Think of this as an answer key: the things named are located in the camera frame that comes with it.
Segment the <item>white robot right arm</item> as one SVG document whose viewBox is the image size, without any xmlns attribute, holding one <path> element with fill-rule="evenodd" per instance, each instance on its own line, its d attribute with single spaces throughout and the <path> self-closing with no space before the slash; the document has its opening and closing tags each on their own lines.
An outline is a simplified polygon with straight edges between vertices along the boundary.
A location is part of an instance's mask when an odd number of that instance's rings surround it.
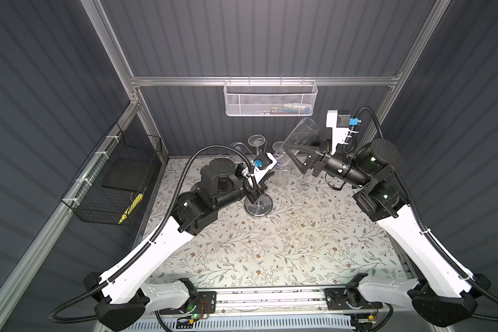
<svg viewBox="0 0 498 332">
<path fill-rule="evenodd" d="M 457 261 L 422 222 L 416 202 L 404 180 L 396 184 L 401 155 L 383 136 L 354 154 L 312 145 L 284 144 L 283 151 L 302 173 L 326 174 L 356 189 L 354 200 L 371 221 L 378 224 L 412 260 L 417 277 L 405 282 L 376 279 L 359 273 L 339 298 L 352 309 L 380 302 L 389 309 L 415 310 L 430 324 L 447 327 L 469 318 L 480 319 L 477 300 L 486 297 L 498 305 L 489 289 L 490 280 L 474 274 Z"/>
</svg>

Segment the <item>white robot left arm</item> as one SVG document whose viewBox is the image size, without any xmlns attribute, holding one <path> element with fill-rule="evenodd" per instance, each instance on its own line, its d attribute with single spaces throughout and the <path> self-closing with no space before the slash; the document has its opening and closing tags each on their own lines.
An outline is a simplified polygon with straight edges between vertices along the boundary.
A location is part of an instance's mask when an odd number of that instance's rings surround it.
<svg viewBox="0 0 498 332">
<path fill-rule="evenodd" d="M 71 325 L 96 320 L 112 331 L 122 331 L 146 313 L 195 308 L 199 293 L 188 279 L 157 286 L 148 284 L 147 279 L 172 253 L 215 222 L 222 208 L 244 198 L 256 202 L 277 163 L 271 153 L 260 153 L 249 160 L 235 148 L 225 146 L 243 162 L 214 159 L 201 169 L 199 185 L 182 192 L 192 163 L 208 149 L 198 150 L 185 164 L 156 228 L 112 268 L 87 276 L 86 292 L 55 308 L 49 314 L 50 322 Z"/>
</svg>

